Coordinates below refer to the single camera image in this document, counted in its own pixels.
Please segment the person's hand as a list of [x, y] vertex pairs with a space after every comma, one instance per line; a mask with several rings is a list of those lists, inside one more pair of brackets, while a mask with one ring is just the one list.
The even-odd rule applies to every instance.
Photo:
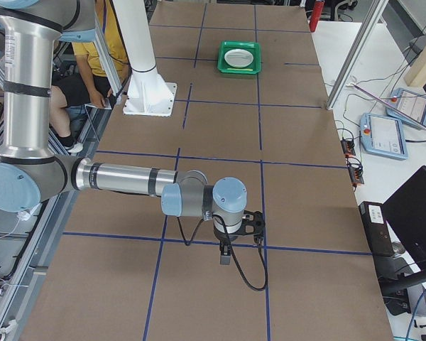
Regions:
[[96, 89], [89, 91], [90, 102], [97, 108], [104, 109], [108, 106], [107, 100], [102, 96], [101, 92]]

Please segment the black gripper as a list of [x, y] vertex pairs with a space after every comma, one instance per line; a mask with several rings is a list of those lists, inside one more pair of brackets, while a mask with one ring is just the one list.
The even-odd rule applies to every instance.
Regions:
[[231, 262], [231, 243], [241, 236], [244, 228], [240, 225], [224, 226], [221, 222], [214, 222], [214, 235], [221, 243], [219, 245], [221, 265], [230, 265]]

